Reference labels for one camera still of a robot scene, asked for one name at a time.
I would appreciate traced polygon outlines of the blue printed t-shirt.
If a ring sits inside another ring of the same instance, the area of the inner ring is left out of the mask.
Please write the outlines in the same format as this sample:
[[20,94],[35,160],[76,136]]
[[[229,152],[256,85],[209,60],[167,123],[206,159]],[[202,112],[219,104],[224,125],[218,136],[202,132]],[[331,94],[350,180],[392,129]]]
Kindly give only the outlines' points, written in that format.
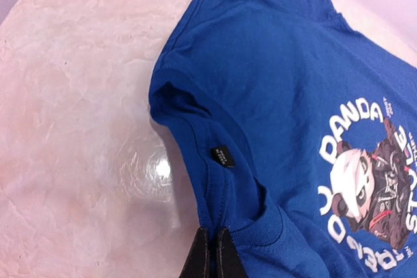
[[192,0],[152,74],[207,230],[248,277],[416,276],[416,69],[331,0]]

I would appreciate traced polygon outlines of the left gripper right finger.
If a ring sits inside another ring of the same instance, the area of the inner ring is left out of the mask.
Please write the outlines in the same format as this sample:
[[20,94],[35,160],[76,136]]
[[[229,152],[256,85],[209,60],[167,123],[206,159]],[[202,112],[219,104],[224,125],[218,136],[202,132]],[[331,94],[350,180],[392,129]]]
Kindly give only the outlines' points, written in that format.
[[219,278],[248,278],[228,228],[217,237],[216,276]]

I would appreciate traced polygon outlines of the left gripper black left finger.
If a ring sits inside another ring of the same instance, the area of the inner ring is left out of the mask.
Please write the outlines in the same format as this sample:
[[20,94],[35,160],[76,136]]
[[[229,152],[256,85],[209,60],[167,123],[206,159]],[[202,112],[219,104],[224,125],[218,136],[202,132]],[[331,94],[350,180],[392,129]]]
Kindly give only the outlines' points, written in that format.
[[179,278],[209,278],[210,253],[207,230],[198,228]]

